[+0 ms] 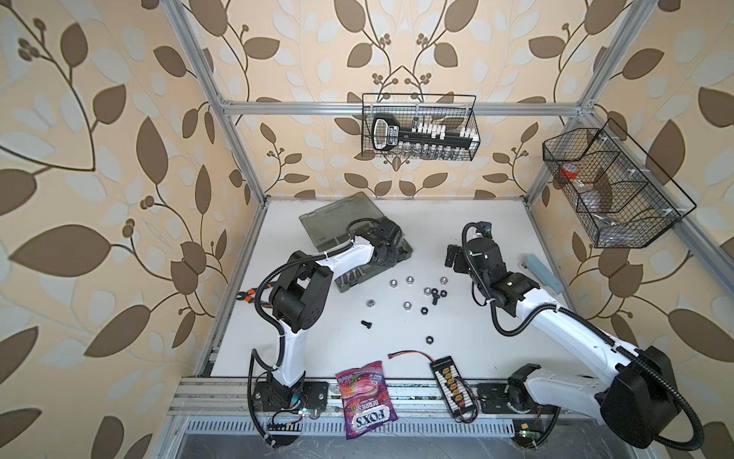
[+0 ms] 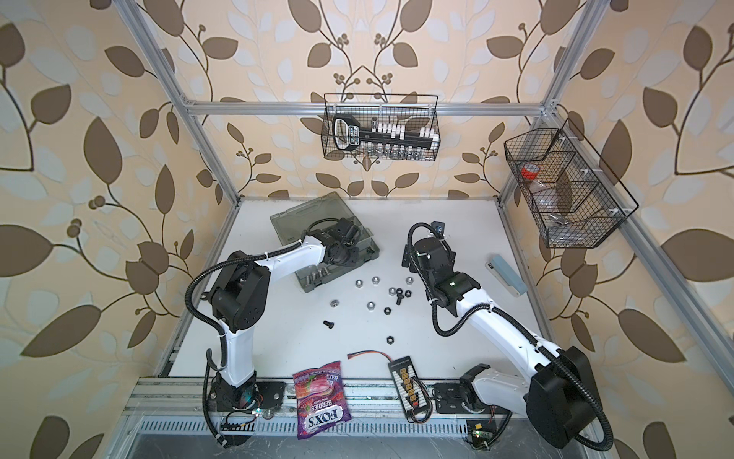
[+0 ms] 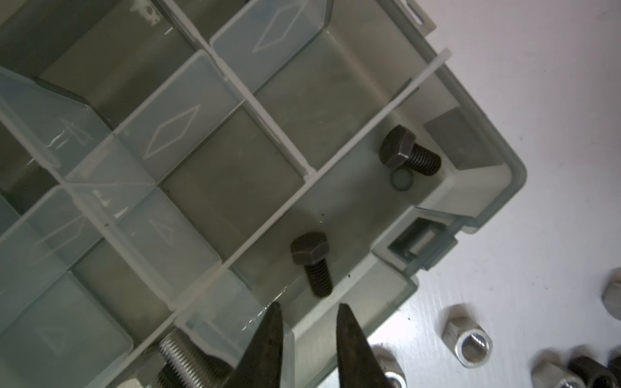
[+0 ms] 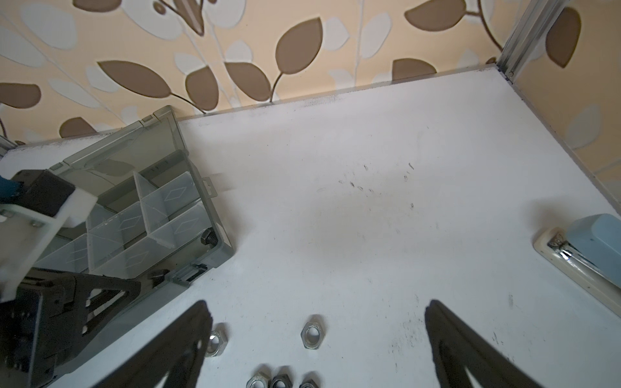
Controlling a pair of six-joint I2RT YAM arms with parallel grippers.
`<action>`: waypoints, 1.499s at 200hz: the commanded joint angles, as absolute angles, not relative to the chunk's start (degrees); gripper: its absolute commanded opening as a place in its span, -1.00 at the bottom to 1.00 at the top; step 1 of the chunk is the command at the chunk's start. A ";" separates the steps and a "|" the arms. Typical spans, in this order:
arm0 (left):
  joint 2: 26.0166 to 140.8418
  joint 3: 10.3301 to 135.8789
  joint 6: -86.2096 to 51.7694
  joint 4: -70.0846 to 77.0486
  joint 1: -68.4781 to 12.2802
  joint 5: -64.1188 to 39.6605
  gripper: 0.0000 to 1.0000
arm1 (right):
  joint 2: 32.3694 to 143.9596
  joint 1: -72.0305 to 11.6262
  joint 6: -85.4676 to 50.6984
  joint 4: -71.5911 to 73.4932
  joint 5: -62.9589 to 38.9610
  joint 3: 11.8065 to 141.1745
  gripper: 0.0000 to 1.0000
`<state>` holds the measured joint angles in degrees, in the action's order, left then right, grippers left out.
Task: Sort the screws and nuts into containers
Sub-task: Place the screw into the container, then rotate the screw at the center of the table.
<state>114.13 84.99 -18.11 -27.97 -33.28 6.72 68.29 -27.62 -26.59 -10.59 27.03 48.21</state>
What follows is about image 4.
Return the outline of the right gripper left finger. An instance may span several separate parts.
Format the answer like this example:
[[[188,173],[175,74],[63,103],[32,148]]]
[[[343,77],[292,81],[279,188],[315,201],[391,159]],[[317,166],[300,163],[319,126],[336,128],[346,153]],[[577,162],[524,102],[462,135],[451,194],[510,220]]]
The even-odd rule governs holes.
[[[194,387],[200,376],[213,317],[195,302],[97,387]]]

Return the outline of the black hex bolt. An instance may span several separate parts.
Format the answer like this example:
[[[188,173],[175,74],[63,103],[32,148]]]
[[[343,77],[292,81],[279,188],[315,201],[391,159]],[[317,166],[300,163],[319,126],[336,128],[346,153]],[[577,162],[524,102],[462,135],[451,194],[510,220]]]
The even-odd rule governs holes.
[[[213,227],[206,229],[201,235],[201,243],[206,246],[216,247],[218,245],[218,234]]]

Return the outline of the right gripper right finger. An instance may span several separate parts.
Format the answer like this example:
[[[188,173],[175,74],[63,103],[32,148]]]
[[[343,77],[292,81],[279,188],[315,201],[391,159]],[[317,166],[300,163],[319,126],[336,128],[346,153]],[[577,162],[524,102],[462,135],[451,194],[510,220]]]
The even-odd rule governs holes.
[[[441,387],[539,387],[438,300],[425,309],[436,375]]]

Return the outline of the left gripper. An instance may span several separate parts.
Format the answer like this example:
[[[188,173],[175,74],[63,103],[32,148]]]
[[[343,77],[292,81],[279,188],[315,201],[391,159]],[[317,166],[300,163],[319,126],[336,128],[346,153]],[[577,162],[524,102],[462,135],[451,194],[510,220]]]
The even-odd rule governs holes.
[[[40,268],[97,197],[49,170],[1,182],[1,384],[47,387],[141,292],[138,281]]]

